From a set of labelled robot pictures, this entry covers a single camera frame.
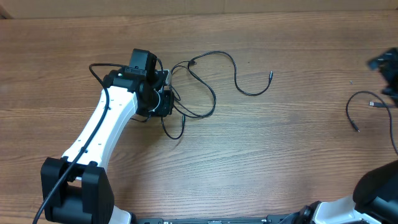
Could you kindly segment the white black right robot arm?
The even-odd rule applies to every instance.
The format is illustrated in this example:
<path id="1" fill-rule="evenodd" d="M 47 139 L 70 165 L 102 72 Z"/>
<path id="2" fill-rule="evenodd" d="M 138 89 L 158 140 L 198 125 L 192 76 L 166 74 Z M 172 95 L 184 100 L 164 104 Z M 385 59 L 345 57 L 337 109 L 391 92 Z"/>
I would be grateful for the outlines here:
<path id="1" fill-rule="evenodd" d="M 389 106 L 371 91 L 358 91 L 346 103 L 346 117 L 352 127 L 358 126 L 349 115 L 349 104 L 359 94 L 369 94 L 380 102 L 389 117 L 389 134 L 397 154 L 394 140 L 394 127 L 391 108 L 397 108 L 397 47 L 391 48 L 368 61 L 371 70 L 378 70 L 387 82 L 382 90 L 389 96 L 394 106 Z M 279 223 L 397 223 L 397 160 L 366 173 L 357 183 L 352 196 L 332 202 L 314 202 L 304 206 L 301 211 L 291 213 Z"/>

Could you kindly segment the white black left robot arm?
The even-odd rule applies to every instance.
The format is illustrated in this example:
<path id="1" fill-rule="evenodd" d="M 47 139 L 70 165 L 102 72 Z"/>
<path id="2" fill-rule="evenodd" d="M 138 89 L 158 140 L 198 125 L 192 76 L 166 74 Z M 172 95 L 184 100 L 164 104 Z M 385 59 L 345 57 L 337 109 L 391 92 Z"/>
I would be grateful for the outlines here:
<path id="1" fill-rule="evenodd" d="M 115 145 L 128 121 L 172 112 L 169 70 L 147 50 L 134 49 L 128 65 L 111 64 L 98 81 L 103 87 L 96 109 L 76 141 L 59 159 L 48 157 L 40 176 L 41 215 L 55 223 L 136 223 L 136 216 L 118 208 L 107 176 Z"/>

